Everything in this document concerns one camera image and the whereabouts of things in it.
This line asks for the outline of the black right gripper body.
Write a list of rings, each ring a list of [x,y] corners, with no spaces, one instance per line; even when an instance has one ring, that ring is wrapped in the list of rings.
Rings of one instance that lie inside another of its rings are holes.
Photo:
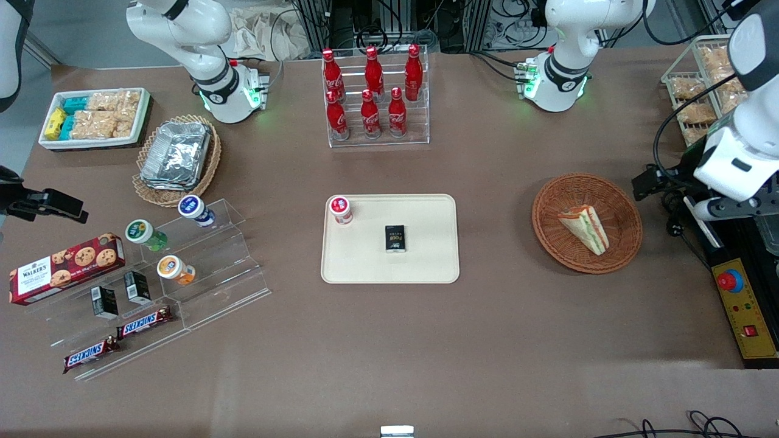
[[[27,199],[23,179],[6,166],[1,166],[1,215],[8,216],[9,208],[18,201]]]

